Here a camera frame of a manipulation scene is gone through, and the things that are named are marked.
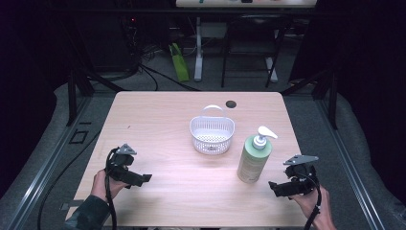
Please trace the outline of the person's right hand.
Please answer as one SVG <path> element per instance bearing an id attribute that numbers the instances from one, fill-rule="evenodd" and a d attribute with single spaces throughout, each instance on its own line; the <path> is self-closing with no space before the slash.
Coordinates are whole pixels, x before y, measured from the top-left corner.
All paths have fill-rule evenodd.
<path id="1" fill-rule="evenodd" d="M 307 218 L 304 230 L 337 230 L 333 223 L 329 192 L 320 186 L 307 195 L 291 195 L 289 197 L 297 202 L 304 216 Z"/>

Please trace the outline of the dark equipment with red light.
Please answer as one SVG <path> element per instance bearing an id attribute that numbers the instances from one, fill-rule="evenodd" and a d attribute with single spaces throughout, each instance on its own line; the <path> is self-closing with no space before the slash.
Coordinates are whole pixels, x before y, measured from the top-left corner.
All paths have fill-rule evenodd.
<path id="1" fill-rule="evenodd" d="M 138 27 L 136 18 L 132 16 L 121 16 L 120 23 L 122 26 L 123 37 L 126 47 L 128 49 L 131 60 L 131 71 L 136 71 L 139 68 L 141 61 L 141 54 L 137 38 Z"/>

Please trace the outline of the black metal stand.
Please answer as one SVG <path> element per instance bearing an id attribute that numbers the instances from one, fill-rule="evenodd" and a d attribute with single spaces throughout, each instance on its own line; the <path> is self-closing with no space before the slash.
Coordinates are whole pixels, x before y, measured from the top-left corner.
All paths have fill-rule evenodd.
<path id="1" fill-rule="evenodd" d="M 322 70 L 314 76 L 300 80 L 298 83 L 290 86 L 289 88 L 282 91 L 283 96 L 290 95 L 302 88 L 311 82 L 315 81 L 316 85 L 314 86 L 311 96 L 314 100 L 322 100 L 326 95 L 328 95 L 327 103 L 327 119 L 330 125 L 336 129 L 336 105 L 337 105 L 337 96 L 338 96 L 338 71 L 332 68 Z"/>
<path id="2" fill-rule="evenodd" d="M 78 116 L 77 90 L 79 90 L 84 97 L 92 97 L 95 93 L 95 89 L 90 83 L 90 80 L 97 81 L 116 93 L 124 91 L 124 89 L 120 86 L 86 68 L 72 69 L 68 79 L 68 127 L 76 120 Z"/>

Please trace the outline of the person's left hand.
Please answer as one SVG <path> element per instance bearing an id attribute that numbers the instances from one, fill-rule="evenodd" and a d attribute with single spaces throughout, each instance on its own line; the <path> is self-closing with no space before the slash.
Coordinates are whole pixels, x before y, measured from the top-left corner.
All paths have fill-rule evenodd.
<path id="1" fill-rule="evenodd" d="M 105 178 L 106 178 L 105 170 L 98 171 L 94 176 L 93 186 L 91 189 L 91 195 L 96 196 L 103 201 L 107 201 Z M 108 179 L 109 179 L 108 185 L 110 189 L 110 196 L 112 199 L 114 199 L 120 192 L 120 190 L 126 187 L 126 184 L 123 183 L 122 181 L 116 181 L 111 177 L 108 177 Z"/>

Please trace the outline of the white plastic basket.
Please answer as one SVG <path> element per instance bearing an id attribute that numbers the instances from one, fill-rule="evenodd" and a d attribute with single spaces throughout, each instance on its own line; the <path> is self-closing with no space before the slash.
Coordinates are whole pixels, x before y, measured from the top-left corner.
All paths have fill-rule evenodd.
<path id="1" fill-rule="evenodd" d="M 235 122 L 226 116 L 223 108 L 207 105 L 190 121 L 192 145 L 203 154 L 225 153 L 231 146 L 235 127 Z"/>

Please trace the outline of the black chair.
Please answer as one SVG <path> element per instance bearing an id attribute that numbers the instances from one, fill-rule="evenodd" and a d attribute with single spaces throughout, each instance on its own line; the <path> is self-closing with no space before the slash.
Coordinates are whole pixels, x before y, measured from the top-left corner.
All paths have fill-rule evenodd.
<path id="1" fill-rule="evenodd" d="M 227 23 L 221 48 L 221 86 L 227 78 L 272 78 L 292 19 L 281 14 L 244 14 Z"/>

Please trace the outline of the grey table bracket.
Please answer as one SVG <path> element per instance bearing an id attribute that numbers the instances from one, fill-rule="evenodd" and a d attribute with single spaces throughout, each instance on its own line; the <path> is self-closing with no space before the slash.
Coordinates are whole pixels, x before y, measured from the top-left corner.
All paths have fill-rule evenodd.
<path id="1" fill-rule="evenodd" d="M 69 202 L 62 203 L 60 206 L 61 211 L 68 211 L 70 208 L 79 207 L 83 203 L 83 199 L 71 200 Z"/>

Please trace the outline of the white background desk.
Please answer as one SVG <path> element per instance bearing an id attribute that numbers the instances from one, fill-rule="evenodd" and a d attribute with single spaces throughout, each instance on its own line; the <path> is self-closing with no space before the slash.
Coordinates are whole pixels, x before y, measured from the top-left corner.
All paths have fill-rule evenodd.
<path id="1" fill-rule="evenodd" d="M 233 10 L 254 9 L 313 9 L 318 0 L 176 0 L 176 7 L 182 10 Z M 203 73 L 202 38 L 221 38 L 225 35 L 226 25 L 223 22 L 202 22 L 196 17 L 195 39 L 196 59 L 194 80 L 201 81 Z"/>

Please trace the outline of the green pump bottle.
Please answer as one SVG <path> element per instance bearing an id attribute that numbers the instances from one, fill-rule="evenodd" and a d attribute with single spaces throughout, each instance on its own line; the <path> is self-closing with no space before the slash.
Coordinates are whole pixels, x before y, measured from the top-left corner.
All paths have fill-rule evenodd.
<path id="1" fill-rule="evenodd" d="M 257 134 L 246 138 L 237 168 L 237 176 L 244 183 L 259 180 L 273 150 L 268 138 L 277 139 L 278 135 L 266 126 L 260 126 Z"/>

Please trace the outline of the aluminium floor rail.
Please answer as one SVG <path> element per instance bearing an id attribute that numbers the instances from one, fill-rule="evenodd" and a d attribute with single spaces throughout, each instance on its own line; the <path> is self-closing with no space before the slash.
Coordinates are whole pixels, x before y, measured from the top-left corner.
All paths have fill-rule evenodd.
<path id="1" fill-rule="evenodd" d="M 323 121 L 325 122 L 327 129 L 332 136 L 334 143 L 338 149 L 338 157 L 341 165 L 344 168 L 346 177 L 349 180 L 350 186 L 355 194 L 357 202 L 363 212 L 363 215 L 370 226 L 371 230 L 386 230 L 381 217 L 379 216 L 369 192 L 367 191 L 361 177 L 356 169 L 350 153 L 344 143 L 344 140 L 339 132 L 338 128 L 334 128 L 327 115 L 327 105 L 323 100 L 316 100 L 316 106 L 318 107 Z"/>
<path id="2" fill-rule="evenodd" d="M 92 98 L 80 98 L 77 115 L 68 125 L 68 102 L 63 97 L 57 99 L 56 110 L 51 122 L 42 134 L 33 153 L 22 171 L 12 182 L 6 194 L 0 199 L 0 230 L 19 230 L 25 224 L 37 201 L 43 194 L 51 175 L 74 133 L 78 119 L 85 112 Z"/>

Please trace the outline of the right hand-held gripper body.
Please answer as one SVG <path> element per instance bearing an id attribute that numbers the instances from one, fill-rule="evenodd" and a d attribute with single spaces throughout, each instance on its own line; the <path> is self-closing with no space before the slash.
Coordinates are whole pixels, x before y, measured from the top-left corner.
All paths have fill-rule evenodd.
<path id="1" fill-rule="evenodd" d="M 315 167 L 312 165 L 312 162 L 318 159 L 318 156 L 299 154 L 286 160 L 284 165 L 287 168 L 284 172 L 290 181 L 278 184 L 275 190 L 280 190 L 282 196 L 309 194 L 319 182 Z"/>

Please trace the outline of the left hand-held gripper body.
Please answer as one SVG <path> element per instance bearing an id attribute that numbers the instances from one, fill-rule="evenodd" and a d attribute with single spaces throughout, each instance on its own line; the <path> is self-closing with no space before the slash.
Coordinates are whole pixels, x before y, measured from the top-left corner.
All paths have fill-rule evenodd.
<path id="1" fill-rule="evenodd" d="M 127 188 L 131 186 L 141 187 L 145 182 L 144 177 L 128 169 L 136 154 L 137 152 L 128 144 L 111 150 L 106 159 L 106 174 L 116 181 L 127 184 Z"/>

